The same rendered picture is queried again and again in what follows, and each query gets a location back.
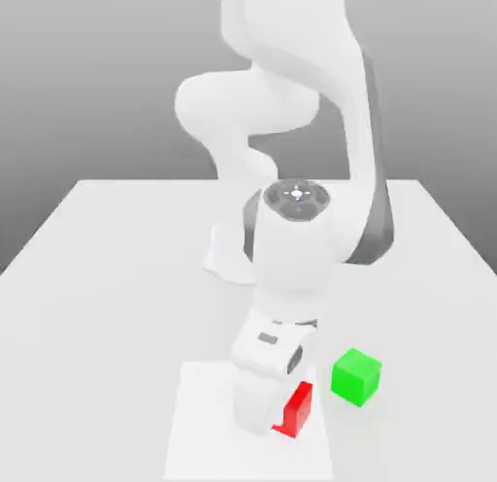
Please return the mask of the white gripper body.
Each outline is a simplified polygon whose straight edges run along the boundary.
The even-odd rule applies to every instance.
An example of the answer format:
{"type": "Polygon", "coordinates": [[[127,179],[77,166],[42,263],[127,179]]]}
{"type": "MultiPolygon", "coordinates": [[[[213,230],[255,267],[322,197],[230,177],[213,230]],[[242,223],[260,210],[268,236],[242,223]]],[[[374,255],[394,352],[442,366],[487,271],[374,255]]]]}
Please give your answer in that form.
{"type": "Polygon", "coordinates": [[[233,413],[236,424],[257,435],[266,435],[282,422],[282,411],[296,387],[284,381],[237,369],[233,380],[233,413]]]}

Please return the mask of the small green cube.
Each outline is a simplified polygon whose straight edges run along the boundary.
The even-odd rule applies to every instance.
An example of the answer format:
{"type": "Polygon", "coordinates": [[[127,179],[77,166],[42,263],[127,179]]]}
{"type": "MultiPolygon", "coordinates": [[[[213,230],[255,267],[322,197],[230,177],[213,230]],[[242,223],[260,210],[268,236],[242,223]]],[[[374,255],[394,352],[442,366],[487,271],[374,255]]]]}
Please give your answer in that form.
{"type": "Polygon", "coordinates": [[[361,407],[378,390],[382,362],[351,348],[332,368],[330,390],[361,407]]]}

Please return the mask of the small red cube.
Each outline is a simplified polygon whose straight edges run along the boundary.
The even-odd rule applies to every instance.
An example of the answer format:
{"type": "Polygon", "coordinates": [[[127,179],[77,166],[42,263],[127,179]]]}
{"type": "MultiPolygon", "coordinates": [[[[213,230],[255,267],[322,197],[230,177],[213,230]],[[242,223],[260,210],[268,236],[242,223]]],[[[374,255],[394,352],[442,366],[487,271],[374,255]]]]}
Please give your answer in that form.
{"type": "Polygon", "coordinates": [[[295,438],[311,413],[312,399],[313,384],[301,381],[283,409],[282,423],[273,425],[272,429],[280,434],[295,438]]]}

